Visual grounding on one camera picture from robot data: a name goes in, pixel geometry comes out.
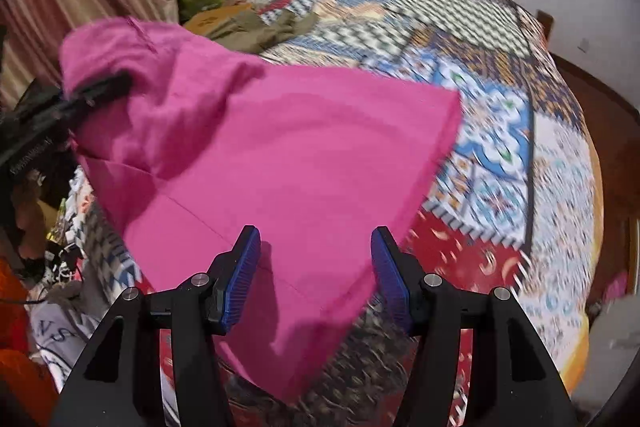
patchwork bedspread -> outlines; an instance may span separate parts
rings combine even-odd
[[[461,93],[456,145],[402,247],[458,287],[509,287],[572,389],[588,345],[584,304],[602,237],[602,183],[582,111],[535,18],[513,0],[248,1],[266,23],[283,9],[319,17],[265,60],[363,68]],[[75,204],[73,235],[111,299],[132,284],[150,289],[98,206],[84,212]],[[471,339],[463,331],[452,425],[464,418]],[[164,340],[162,368],[171,378]],[[227,370],[224,378],[241,426],[386,426],[416,347],[374,296],[297,403],[278,403]]]

yellow object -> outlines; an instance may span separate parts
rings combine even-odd
[[[44,226],[47,230],[52,229],[56,225],[56,221],[58,220],[58,211],[49,206],[44,201],[38,200],[38,206],[41,208],[42,213],[44,214]]]
[[[577,387],[582,379],[584,370],[587,367],[587,356],[589,354],[589,319],[583,317],[582,328],[580,328],[580,341],[572,352],[571,357],[560,370],[562,383],[569,395]]]
[[[194,15],[183,27],[196,35],[206,36],[213,28],[222,21],[238,15],[243,10],[251,9],[250,4],[238,4],[236,6],[225,6],[214,10],[207,10]]]

wall switch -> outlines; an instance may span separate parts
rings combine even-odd
[[[589,40],[588,39],[582,39],[580,41],[580,44],[578,44],[578,49],[582,52],[582,53],[586,53],[589,51]]]

pink cloth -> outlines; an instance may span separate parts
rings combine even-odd
[[[460,123],[457,92],[342,68],[275,66],[180,26],[110,19],[62,47],[65,89],[134,86],[77,141],[97,200],[158,291],[255,225],[262,257],[223,358],[292,401],[374,290],[369,241],[407,233]]]

black cable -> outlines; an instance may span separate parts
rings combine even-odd
[[[42,292],[44,292],[44,290],[47,290],[47,289],[48,288],[46,286],[43,286],[42,288],[40,288],[40,291],[38,292],[38,296],[36,297],[36,299],[39,299],[40,297],[42,297]]]
[[[36,301],[15,301],[13,299],[0,299],[0,304],[17,304],[20,306],[28,306],[33,304],[40,304],[46,300],[47,298],[37,299]]]
[[[76,334],[78,335],[78,338],[80,338],[85,344],[88,344],[89,343],[89,337],[86,336],[84,334],[84,332],[80,328],[78,328],[78,323],[71,316],[71,313],[69,312],[69,310],[66,307],[62,307],[62,306],[60,306],[60,309],[62,309],[62,313],[65,315],[66,320],[69,321],[69,325],[72,328],[74,328],[74,330],[76,330]]]

